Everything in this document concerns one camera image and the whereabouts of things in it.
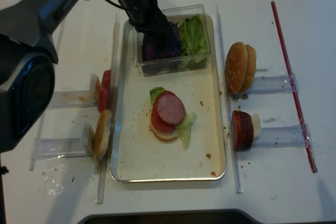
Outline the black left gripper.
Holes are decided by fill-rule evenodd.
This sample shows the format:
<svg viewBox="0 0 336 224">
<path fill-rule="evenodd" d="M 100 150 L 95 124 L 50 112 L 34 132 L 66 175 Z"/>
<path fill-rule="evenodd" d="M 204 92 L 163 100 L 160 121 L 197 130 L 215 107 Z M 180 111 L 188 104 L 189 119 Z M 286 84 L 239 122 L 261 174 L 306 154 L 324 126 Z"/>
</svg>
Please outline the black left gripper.
<svg viewBox="0 0 336 224">
<path fill-rule="evenodd" d="M 158 7 L 157 0 L 119 0 L 130 24 L 145 35 L 170 35 L 171 25 Z"/>
</svg>

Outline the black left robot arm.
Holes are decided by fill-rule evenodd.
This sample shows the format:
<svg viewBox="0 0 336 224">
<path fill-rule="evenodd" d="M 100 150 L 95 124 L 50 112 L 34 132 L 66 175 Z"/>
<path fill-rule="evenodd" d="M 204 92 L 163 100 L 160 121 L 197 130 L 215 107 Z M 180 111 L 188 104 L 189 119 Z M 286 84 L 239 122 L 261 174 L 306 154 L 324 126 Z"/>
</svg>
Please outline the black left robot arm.
<svg viewBox="0 0 336 224">
<path fill-rule="evenodd" d="M 13 150 L 49 105 L 58 54 L 52 34 L 79 0 L 22 0 L 1 10 L 1 152 Z M 118 0 L 136 30 L 167 38 L 157 0 Z"/>
</svg>

